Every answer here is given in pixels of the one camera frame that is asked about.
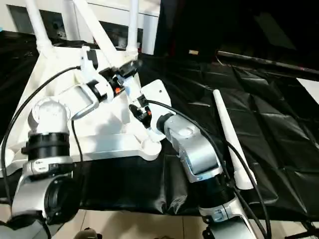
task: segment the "white cylinder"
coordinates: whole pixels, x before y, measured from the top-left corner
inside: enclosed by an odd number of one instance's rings
[[[43,20],[35,0],[25,0],[26,9],[28,11],[30,21],[36,37],[37,50],[40,53],[45,48],[51,48],[52,43],[46,34],[46,30],[43,24]]]
[[[230,142],[235,147],[235,149],[238,151],[240,156],[243,158],[245,164],[249,168],[249,166],[247,164],[247,160],[246,160],[245,155],[244,155],[244,152],[240,146],[240,143],[239,143],[237,134],[235,132],[234,126],[230,120],[229,114],[227,112],[227,109],[225,107],[223,98],[222,98],[219,90],[214,90],[213,95],[214,95],[214,98],[216,101],[219,118],[220,118],[220,121],[221,121],[221,124],[223,127],[223,131],[224,131],[226,140],[228,142]],[[232,160],[233,166],[234,166],[234,178],[235,178],[236,186],[242,190],[252,189],[253,185],[252,185],[243,165],[241,164],[238,157],[235,155],[235,153],[231,149],[229,149],[229,152],[230,152],[230,157],[231,157],[231,160]],[[253,178],[255,179],[255,175],[251,171],[251,169],[249,169],[249,172],[253,176]]]
[[[117,52],[113,43],[101,26],[99,20],[90,9],[88,3],[85,0],[73,0],[73,2],[83,16],[86,24],[92,32],[95,41],[98,43],[101,51],[110,63],[111,67],[119,68],[124,65],[126,63],[124,58]]]
[[[130,24],[129,36],[126,52],[129,55],[137,57],[138,55],[138,18],[139,18],[139,0],[131,0],[130,6]]]

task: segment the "black plastic sheet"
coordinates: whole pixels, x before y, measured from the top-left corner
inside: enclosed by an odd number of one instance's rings
[[[3,135],[37,60],[34,38],[0,33],[0,132]],[[82,42],[56,41],[61,46]],[[319,105],[294,78],[141,55],[141,84],[163,80],[172,106],[203,125],[231,167],[212,95],[219,89],[272,220],[319,220]],[[84,209],[198,215],[171,145],[157,160],[139,157],[85,162]],[[9,177],[14,195],[21,172]],[[254,192],[244,196],[262,218]],[[3,181],[0,197],[5,202]]]

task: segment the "black cable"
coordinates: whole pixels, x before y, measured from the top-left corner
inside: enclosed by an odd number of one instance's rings
[[[79,139],[78,139],[78,136],[76,135],[76,132],[75,132],[75,127],[74,127],[74,120],[71,121],[71,127],[72,127],[72,131],[73,131],[73,135],[74,135],[74,138],[75,138],[75,141],[76,141],[76,144],[78,145],[78,149],[79,149],[79,154],[80,154],[80,174],[82,173],[82,165],[83,165],[83,153],[82,153],[82,149],[81,149],[81,146],[80,146],[80,142],[79,142]],[[82,174],[80,175],[79,177],[80,179],[80,188],[83,188],[83,176]]]
[[[227,143],[227,146],[235,153],[235,155],[237,156],[237,158],[239,159],[240,163],[243,165],[248,177],[249,177],[249,180],[251,181],[251,184],[253,185],[255,191],[256,191],[256,194],[257,194],[257,197],[258,197],[258,201],[264,211],[264,214],[265,214],[265,222],[266,222],[266,230],[267,230],[267,238],[271,239],[272,238],[272,232],[271,232],[271,225],[270,225],[270,219],[269,219],[269,216],[268,216],[268,213],[267,213],[267,209],[266,209],[266,206],[265,206],[265,203],[264,203],[264,200],[261,196],[261,193],[257,187],[257,184],[255,182],[255,179],[254,177],[251,175],[251,173],[249,172],[249,168],[247,166],[247,164],[245,163],[244,159],[242,158],[242,156],[240,155],[240,153],[236,150],[236,148],[228,141],[226,141]]]
[[[11,195],[10,195],[10,188],[9,188],[9,184],[8,184],[8,179],[7,179],[7,174],[6,174],[6,167],[5,167],[5,147],[6,147],[6,143],[7,140],[9,138],[9,134],[14,126],[14,123],[16,122],[17,118],[19,117],[19,115],[21,114],[21,112],[23,111],[23,109],[25,108],[25,106],[32,100],[32,98],[39,93],[39,91],[41,91],[47,84],[49,84],[51,81],[53,81],[55,78],[59,77],[60,75],[62,75],[63,73],[70,71],[70,70],[74,70],[74,69],[80,69],[80,66],[74,66],[74,67],[69,67],[57,74],[55,74],[54,76],[52,76],[50,79],[48,79],[46,82],[44,82],[41,86],[39,86],[39,88],[37,88],[23,103],[22,105],[19,107],[19,109],[16,111],[16,113],[14,114],[14,116],[12,117],[12,120],[10,121],[8,128],[3,136],[3,141],[2,141],[2,146],[1,146],[1,167],[2,167],[2,175],[3,175],[3,181],[4,181],[4,188],[5,188],[5,192],[6,192],[6,196],[8,199],[8,203],[10,205],[10,207],[12,207],[12,200],[11,200]]]
[[[243,207],[249,212],[250,216],[252,217],[252,219],[255,221],[255,223],[257,224],[259,230],[261,231],[263,237],[266,239],[268,238],[267,233],[265,232],[265,229],[263,227],[263,225],[261,225],[259,219],[256,217],[256,215],[254,214],[253,210],[251,210],[250,206],[248,205],[248,203],[245,201],[245,199],[243,198],[243,196],[241,196],[239,190],[234,187],[234,192],[237,195],[240,203],[243,205]]]
[[[168,106],[168,105],[166,105],[166,104],[163,104],[163,103],[161,103],[161,102],[146,100],[146,103],[155,104],[155,105],[159,105],[159,106],[162,106],[162,107],[164,107],[164,108],[167,108],[167,109],[169,109],[169,110],[175,112],[176,114],[182,116],[182,117],[185,118],[186,120],[190,121],[190,122],[191,122],[192,124],[194,124],[197,128],[199,128],[199,130],[200,130],[200,131],[202,132],[202,134],[207,138],[207,140],[212,144],[212,146],[213,146],[214,148],[216,148],[216,147],[215,147],[215,143],[214,143],[213,139],[211,138],[211,136],[209,135],[209,133],[208,133],[199,123],[197,123],[196,121],[192,120],[192,119],[189,118],[187,115],[185,115],[185,114],[183,114],[182,112],[180,112],[180,111],[174,109],[173,107]],[[264,228],[263,228],[262,226],[261,226],[261,228],[259,227],[261,224],[260,224],[258,218],[257,218],[257,217],[255,216],[255,214],[253,213],[253,211],[249,208],[249,205],[248,205],[246,202],[244,202],[244,205],[245,205],[245,203],[246,203],[246,205],[247,205],[246,208],[247,208],[247,210],[250,212],[250,214],[252,215],[252,218],[253,218],[254,220],[257,219],[257,220],[255,220],[255,222],[256,222],[256,224],[258,225],[260,231],[261,231],[261,232],[263,233],[263,235],[265,236],[265,238],[271,239],[271,237],[272,237],[272,232],[271,232],[270,219],[269,219],[269,216],[268,216],[268,213],[267,213],[267,209],[266,209],[265,203],[264,203],[264,201],[263,201],[263,199],[262,199],[261,193],[260,193],[260,191],[259,191],[259,189],[258,189],[258,187],[257,187],[257,185],[256,185],[256,182],[255,182],[253,176],[251,175],[251,173],[250,173],[250,171],[249,171],[249,168],[248,168],[248,166],[246,165],[244,159],[243,159],[243,158],[241,157],[241,155],[238,153],[238,151],[236,150],[236,148],[235,148],[230,142],[226,141],[226,143],[227,143],[227,146],[236,154],[236,156],[238,157],[239,161],[240,161],[241,164],[243,165],[243,167],[244,167],[244,169],[245,169],[245,171],[246,171],[246,173],[247,173],[247,175],[248,175],[248,177],[249,177],[249,179],[250,179],[250,181],[251,181],[251,183],[252,183],[252,185],[253,185],[253,187],[254,187],[254,190],[255,190],[256,193],[257,193],[258,201],[259,201],[259,203],[261,204],[262,209],[263,209],[264,214],[265,214],[267,234],[266,234],[266,232],[265,232],[265,230],[264,230]],[[223,160],[220,160],[220,163],[221,163],[221,166],[222,166],[222,168],[223,168],[223,171],[224,171],[224,173],[225,173],[227,179],[230,180],[231,178],[230,178],[229,173],[228,173],[228,171],[227,171],[225,162],[224,162]]]

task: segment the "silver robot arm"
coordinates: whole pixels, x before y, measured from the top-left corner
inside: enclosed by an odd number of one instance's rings
[[[207,229],[205,239],[257,239],[241,203],[228,184],[211,143],[191,122],[168,113],[159,119],[183,164]]]

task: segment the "white stand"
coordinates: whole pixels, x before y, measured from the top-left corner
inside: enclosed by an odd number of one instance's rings
[[[37,43],[41,43],[41,46],[39,47],[38,45],[40,56],[24,89],[18,107],[51,76],[68,67],[78,66],[81,63],[81,48],[52,47],[49,44],[49,39],[44,31],[43,23],[41,23],[42,19],[40,14],[38,14],[34,0],[27,0],[27,2],[29,14],[32,16],[32,25],[35,28]],[[119,67],[129,61],[131,55],[128,56],[126,52],[117,52],[115,50],[85,0],[74,0],[74,2],[84,15],[84,19],[101,48],[101,50],[96,51],[99,63],[97,71],[108,67]],[[83,80],[79,70],[67,72],[51,82],[25,107],[8,138],[7,149],[8,157],[10,157],[6,158],[8,175],[21,168],[27,161],[26,155],[21,154],[20,149],[25,146],[25,142],[28,140],[30,128],[27,118],[32,107],[40,99],[59,94],[72,85],[83,82]],[[136,75],[135,80],[140,85],[138,75]],[[125,156],[140,156],[145,160],[157,158],[161,150],[160,142],[152,142],[150,140],[144,126],[129,111],[128,102],[127,94],[122,92],[111,103],[101,103],[95,111],[75,121],[76,133],[85,161]],[[76,162],[79,161],[79,153],[70,125],[69,130],[70,155],[73,161]]]

